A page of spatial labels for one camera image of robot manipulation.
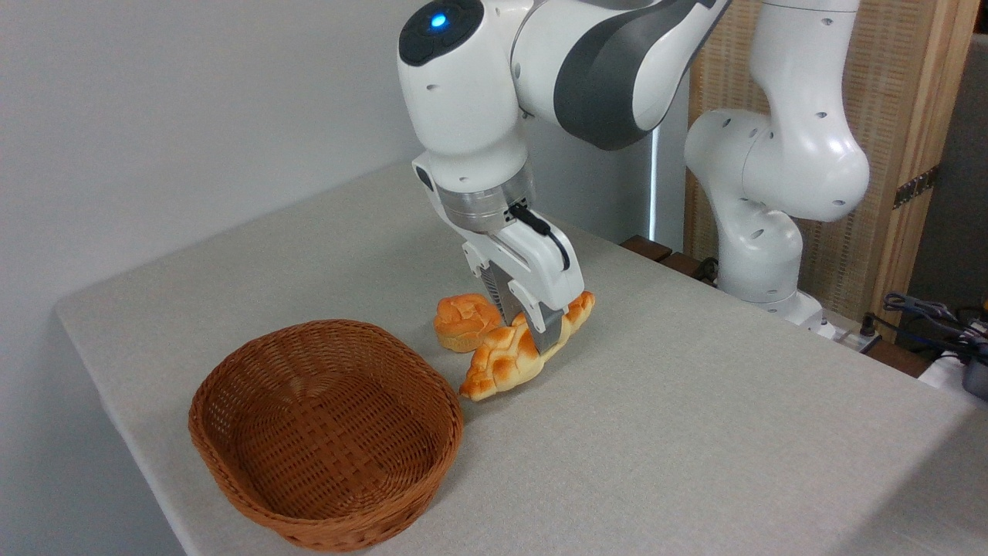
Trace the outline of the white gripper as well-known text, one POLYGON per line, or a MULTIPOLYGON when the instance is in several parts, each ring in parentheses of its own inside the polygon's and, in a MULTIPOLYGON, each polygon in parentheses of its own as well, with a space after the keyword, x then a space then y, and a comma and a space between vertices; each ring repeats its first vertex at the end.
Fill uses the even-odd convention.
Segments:
POLYGON ((462 230, 472 246, 467 257, 504 325, 521 314, 540 355, 558 344, 565 306, 584 291, 579 261, 568 237, 550 226, 543 236, 527 224, 491 233, 462 230))

